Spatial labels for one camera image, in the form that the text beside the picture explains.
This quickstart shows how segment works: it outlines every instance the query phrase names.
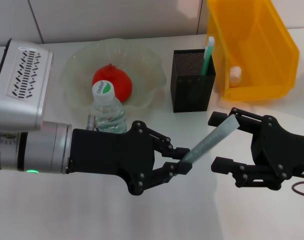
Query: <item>green indicator light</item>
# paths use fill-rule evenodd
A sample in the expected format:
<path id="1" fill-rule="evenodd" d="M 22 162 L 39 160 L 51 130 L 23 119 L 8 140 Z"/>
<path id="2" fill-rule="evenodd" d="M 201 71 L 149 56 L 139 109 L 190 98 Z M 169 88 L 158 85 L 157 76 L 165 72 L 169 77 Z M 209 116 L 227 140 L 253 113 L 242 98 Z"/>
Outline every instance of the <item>green indicator light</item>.
<path id="1" fill-rule="evenodd" d="M 34 174 L 38 174 L 39 172 L 38 171 L 36 171 L 36 170 L 27 170 L 26 172 L 28 172 L 28 173 L 34 173 Z"/>

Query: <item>metal cylinder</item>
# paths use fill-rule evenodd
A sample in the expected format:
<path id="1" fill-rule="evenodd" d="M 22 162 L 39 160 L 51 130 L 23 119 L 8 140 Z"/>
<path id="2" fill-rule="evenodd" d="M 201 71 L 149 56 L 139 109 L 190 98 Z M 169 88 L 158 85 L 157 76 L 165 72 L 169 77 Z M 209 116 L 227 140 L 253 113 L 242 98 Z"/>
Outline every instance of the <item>metal cylinder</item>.
<path id="1" fill-rule="evenodd" d="M 0 132 L 0 170 L 65 174 L 72 126 L 44 121 L 40 131 Z"/>

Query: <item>plastic bottle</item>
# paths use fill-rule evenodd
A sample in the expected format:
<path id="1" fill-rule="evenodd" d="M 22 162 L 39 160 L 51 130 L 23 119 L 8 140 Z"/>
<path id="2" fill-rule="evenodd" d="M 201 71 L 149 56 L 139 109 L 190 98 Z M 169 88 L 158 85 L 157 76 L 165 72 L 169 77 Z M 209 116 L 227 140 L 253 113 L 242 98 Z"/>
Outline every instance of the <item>plastic bottle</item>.
<path id="1" fill-rule="evenodd" d="M 96 117 L 99 131 L 122 134 L 127 131 L 123 105 L 115 97 L 113 84 L 106 80 L 95 83 L 92 87 L 94 101 L 91 114 Z"/>

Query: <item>red fruit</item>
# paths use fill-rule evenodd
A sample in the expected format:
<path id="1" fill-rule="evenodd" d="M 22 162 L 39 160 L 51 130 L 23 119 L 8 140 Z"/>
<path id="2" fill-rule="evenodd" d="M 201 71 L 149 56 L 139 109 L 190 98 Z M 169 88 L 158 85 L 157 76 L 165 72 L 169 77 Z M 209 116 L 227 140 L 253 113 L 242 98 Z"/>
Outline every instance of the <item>red fruit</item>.
<path id="1" fill-rule="evenodd" d="M 93 77 L 92 86 L 100 80 L 107 80 L 114 86 L 115 96 L 123 103 L 132 92 L 132 81 L 127 74 L 112 64 L 98 69 Z"/>

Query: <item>white wall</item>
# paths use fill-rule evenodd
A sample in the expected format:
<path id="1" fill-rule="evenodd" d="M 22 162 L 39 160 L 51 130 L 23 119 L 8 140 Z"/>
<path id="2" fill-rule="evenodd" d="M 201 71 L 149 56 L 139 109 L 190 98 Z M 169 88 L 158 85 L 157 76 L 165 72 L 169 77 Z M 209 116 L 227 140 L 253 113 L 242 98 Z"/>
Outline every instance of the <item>white wall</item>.
<path id="1" fill-rule="evenodd" d="M 0 0 L 0 46 L 10 38 L 41 43 L 27 0 Z"/>
<path id="2" fill-rule="evenodd" d="M 42 42 L 29 1 L 45 43 L 203 34 L 208 21 L 206 0 L 0 0 L 0 46 Z M 288 28 L 304 28 L 304 0 L 272 1 Z"/>

